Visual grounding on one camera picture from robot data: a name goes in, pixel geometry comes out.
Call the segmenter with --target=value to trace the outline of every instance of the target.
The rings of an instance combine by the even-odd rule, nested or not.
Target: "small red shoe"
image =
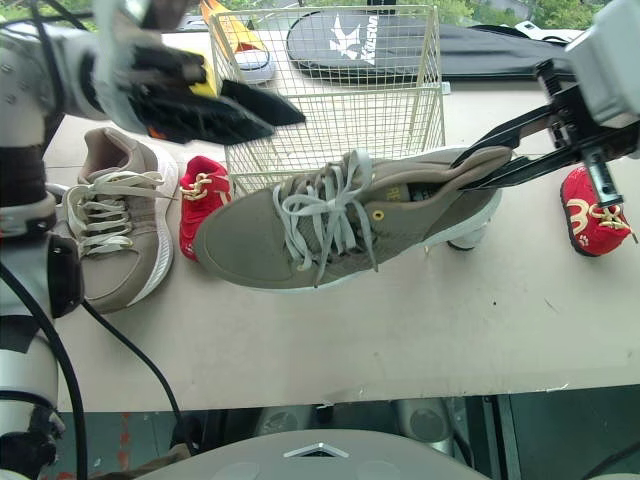
[[[212,212],[231,201],[227,171],[218,162],[198,155],[189,160],[187,171],[180,179],[182,219],[180,220],[180,250],[195,260],[193,240],[202,221]]]
[[[562,183],[560,198],[571,244],[582,255],[597,257],[609,253],[633,234],[620,205],[598,207],[598,197],[585,167],[569,173]]]

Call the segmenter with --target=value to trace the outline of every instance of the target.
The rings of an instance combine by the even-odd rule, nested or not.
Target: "wire basket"
[[[284,96],[307,117],[305,124],[278,128],[271,138],[226,148],[229,175],[245,193],[338,161],[353,148],[393,160],[444,144],[434,7],[312,7],[212,15],[218,91],[224,78],[246,81],[232,49],[242,42],[230,28],[232,17],[257,28],[253,34],[275,66],[274,77],[259,88]]]

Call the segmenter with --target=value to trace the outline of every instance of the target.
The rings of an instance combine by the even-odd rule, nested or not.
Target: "shoe sole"
[[[155,210],[156,210],[156,228],[158,232],[158,253],[156,255],[156,263],[153,266],[153,270],[147,283],[140,292],[131,300],[127,307],[139,302],[144,297],[149,295],[164,279],[171,267],[173,261],[173,242],[171,241],[171,232],[167,225],[167,209],[173,199],[173,194],[178,186],[178,164],[173,159],[171,154],[164,148],[156,145],[147,145],[158,160],[158,172],[162,174],[164,184],[158,187],[158,191],[165,197],[170,198],[156,198]]]
[[[498,209],[498,205],[500,205],[501,198],[502,198],[502,191],[498,190],[493,195],[491,200],[489,200],[489,202],[482,208],[482,210],[480,210],[475,215],[472,215],[471,217],[467,218],[466,220],[464,220],[464,221],[462,221],[462,222],[460,222],[460,223],[458,223],[458,224],[456,224],[456,225],[454,225],[452,227],[449,227],[449,228],[447,228],[445,230],[442,230],[441,232],[438,232],[435,235],[432,235],[431,237],[427,238],[424,242],[416,243],[413,247],[410,247],[410,248],[432,247],[432,246],[437,245],[439,243],[444,243],[444,242],[448,242],[449,240],[455,240],[456,238],[464,237],[465,235],[468,235],[471,232],[474,232],[477,229],[482,228],[489,221],[489,219],[493,216],[495,211]],[[274,289],[271,289],[271,288],[253,288],[253,287],[251,287],[251,288],[252,288],[252,290],[260,290],[260,291],[264,291],[264,292],[276,292],[276,293],[309,292],[309,291],[313,291],[313,290],[321,290],[323,288],[337,286],[342,282],[345,282],[347,280],[353,279],[354,277],[357,277],[358,275],[362,275],[366,271],[367,270],[354,272],[354,273],[346,275],[346,276],[344,276],[342,278],[338,278],[337,280],[334,280],[333,282],[323,283],[321,285],[318,285],[317,287],[274,288]]]
[[[564,216],[567,221],[567,231],[569,233],[569,241],[571,242],[571,246],[576,252],[578,252],[580,255],[584,255],[585,257],[599,257],[600,255],[594,255],[593,253],[585,252],[584,250],[582,250],[580,243],[578,243],[576,237],[573,236],[573,228],[571,227],[571,212],[569,211],[569,207],[564,204],[564,198],[562,198],[562,190],[564,190],[564,182],[562,182],[562,185],[560,186],[560,203],[562,204],[562,210],[564,210]]]

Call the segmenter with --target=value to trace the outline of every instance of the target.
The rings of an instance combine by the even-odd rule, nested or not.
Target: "black cable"
[[[475,462],[473,461],[473,451],[471,450],[471,447],[456,429],[453,430],[453,441],[458,445],[460,453],[462,453],[462,456],[464,457],[464,463],[471,468],[476,468]]]
[[[193,446],[193,442],[189,436],[189,432],[187,431],[184,419],[182,417],[182,412],[180,412],[180,407],[178,407],[178,402],[176,402],[176,397],[171,390],[171,386],[167,379],[164,377],[160,369],[151,361],[149,357],[147,357],[142,350],[140,350],[131,340],[125,337],[116,327],[111,325],[102,315],[100,315],[95,308],[91,306],[91,304],[85,299],[82,301],[82,306],[84,309],[89,312],[89,314],[95,318],[100,325],[106,328],[109,333],[111,333],[114,337],[116,337],[120,342],[124,344],[129,350],[131,350],[140,360],[144,362],[144,364],[149,367],[149,369],[156,376],[162,388],[164,388],[167,397],[169,398],[169,403],[171,404],[171,410],[173,410],[173,415],[176,417],[176,425],[178,429],[182,432],[182,436],[185,439],[185,443],[187,448],[189,449],[189,453],[193,456],[197,452]]]
[[[60,15],[62,15],[64,19],[74,27],[80,30],[87,30],[87,27],[85,27],[82,24],[82,22],[78,20],[78,18],[73,13],[71,13],[69,10],[64,8],[60,3],[58,3],[57,0],[42,0],[42,1],[47,5],[49,5],[51,8],[53,8]]]
[[[20,283],[2,262],[0,262],[0,278],[2,278],[4,283],[7,284],[24,306],[27,307],[29,312],[31,312],[38,326],[47,337],[49,347],[54,357],[60,364],[60,369],[62,370],[64,379],[67,382],[67,388],[69,389],[73,426],[76,433],[76,477],[78,480],[87,480],[87,430],[84,423],[84,407],[82,406],[82,396],[80,395],[78,379],[73,371],[73,365],[71,364],[69,355],[67,355],[67,351],[58,336],[58,332],[56,332],[56,329],[53,327],[49,317],[47,317],[47,314],[42,310],[42,307],[40,307],[31,293],[29,293],[24,285]]]
[[[73,14],[77,19],[85,19],[85,18],[93,18],[93,12],[90,11],[82,11]],[[42,19],[42,23],[52,23],[52,22],[62,22],[67,20],[62,15],[40,15]],[[6,22],[0,23],[0,29],[6,28],[11,25],[17,25],[18,23],[33,23],[33,19],[31,17],[25,18],[16,18],[14,20],[7,20]]]
[[[40,15],[40,11],[38,10],[38,0],[31,0],[29,2],[29,8],[31,10],[31,16],[33,17],[33,24],[38,30],[38,36],[40,37],[40,43],[42,44],[42,53],[44,54],[44,60],[47,64],[47,70],[49,71],[49,76],[51,77],[51,84],[53,86],[53,96],[55,101],[55,106],[52,114],[55,115],[59,112],[62,112],[64,109],[64,88],[62,86],[62,79],[60,78],[60,72],[58,71],[58,67],[56,65],[56,57],[53,52],[53,45],[51,44],[51,39],[47,34],[44,23],[42,21],[42,16]]]
[[[612,467],[616,463],[624,460],[625,458],[627,458],[628,456],[636,452],[640,452],[640,441],[632,443],[627,448],[624,448],[619,452],[609,455],[607,458],[601,461],[598,465],[596,465],[591,470],[589,470],[589,473],[587,473],[584,477],[582,477],[582,480],[588,480],[589,478],[593,478],[595,476],[598,476],[604,473],[604,471],[607,470],[608,468]]]

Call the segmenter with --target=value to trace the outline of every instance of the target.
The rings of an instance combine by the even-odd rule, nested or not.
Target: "white shoelace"
[[[636,236],[631,226],[623,222],[620,218],[620,215],[622,215],[622,209],[619,205],[601,208],[600,210],[602,210],[602,212],[596,212],[596,208],[599,207],[595,204],[591,205],[589,207],[589,215],[600,220],[601,226],[613,228],[614,230],[629,229],[634,241],[638,243],[638,237]]]
[[[107,173],[92,184],[70,188],[65,197],[65,216],[80,254],[107,253],[131,247],[133,242],[125,235],[133,227],[123,197],[165,197],[151,188],[163,183],[159,172],[125,171]]]
[[[273,190],[273,203],[284,226],[287,249],[293,259],[299,262],[298,270],[308,270],[314,260],[318,263],[319,269],[315,286],[318,286],[324,275],[332,244],[335,245],[338,254],[357,247],[353,228],[347,218],[348,205],[353,205],[355,208],[371,264],[374,270],[378,269],[373,253],[369,218],[362,204],[356,200],[356,196],[367,189],[373,181],[373,162],[368,155],[352,155],[349,159],[347,178],[344,184],[343,168],[343,166],[334,165],[331,167],[334,175],[322,177],[326,199],[319,198],[318,191],[311,185],[306,186],[306,194],[289,195],[282,202],[279,199],[281,186],[278,185]],[[362,185],[352,189],[353,175],[358,169],[360,169]],[[312,218],[314,232],[322,247],[319,257],[314,256],[309,250],[304,236],[298,230],[298,220],[301,217]]]
[[[209,190],[207,190],[204,187],[204,185],[207,183],[213,183],[213,179],[210,177],[224,180],[226,182],[229,181],[226,176],[213,175],[208,173],[198,173],[196,175],[196,181],[194,183],[189,184],[191,189],[180,187],[180,192],[182,192],[182,194],[184,195],[183,198],[185,200],[195,202],[196,200],[200,200],[206,197],[209,194]],[[213,191],[218,194],[218,196],[220,197],[220,201],[222,202],[223,205],[226,205],[227,203],[229,203],[229,200],[227,200],[227,192],[224,192],[222,190],[213,190]]]

